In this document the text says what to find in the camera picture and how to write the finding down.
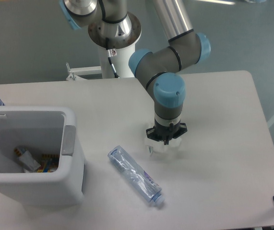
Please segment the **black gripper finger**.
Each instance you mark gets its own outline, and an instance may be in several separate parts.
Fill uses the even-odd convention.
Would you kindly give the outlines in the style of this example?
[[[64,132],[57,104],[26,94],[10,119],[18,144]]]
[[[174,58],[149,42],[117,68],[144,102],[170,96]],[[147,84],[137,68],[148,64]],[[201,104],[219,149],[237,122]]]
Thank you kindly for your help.
[[[183,134],[185,134],[188,131],[186,123],[177,123],[174,125],[173,123],[169,125],[169,141],[178,139]]]
[[[146,136],[148,139],[154,140],[156,142],[162,141],[164,145],[167,145],[166,139],[156,130],[156,128],[146,129]]]

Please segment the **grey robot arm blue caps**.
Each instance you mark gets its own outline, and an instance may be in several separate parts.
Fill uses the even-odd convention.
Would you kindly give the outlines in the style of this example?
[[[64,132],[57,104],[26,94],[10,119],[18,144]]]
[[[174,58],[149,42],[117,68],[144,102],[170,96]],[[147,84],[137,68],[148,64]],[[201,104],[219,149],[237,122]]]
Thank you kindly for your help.
[[[178,72],[208,58],[211,45],[206,35],[195,33],[183,2],[154,1],[168,40],[168,46],[157,52],[136,50],[142,28],[125,0],[61,0],[59,4],[72,29],[87,27],[98,48],[102,77],[134,77],[153,99],[155,122],[146,130],[147,137],[167,145],[186,133],[181,121],[186,90]]]

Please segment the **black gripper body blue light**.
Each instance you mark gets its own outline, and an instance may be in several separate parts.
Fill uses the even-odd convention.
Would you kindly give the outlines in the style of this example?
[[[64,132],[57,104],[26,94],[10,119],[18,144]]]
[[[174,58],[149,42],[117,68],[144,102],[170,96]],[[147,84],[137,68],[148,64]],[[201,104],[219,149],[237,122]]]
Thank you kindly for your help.
[[[179,123],[169,126],[162,126],[159,123],[155,123],[154,140],[167,142],[173,138],[180,136]]]

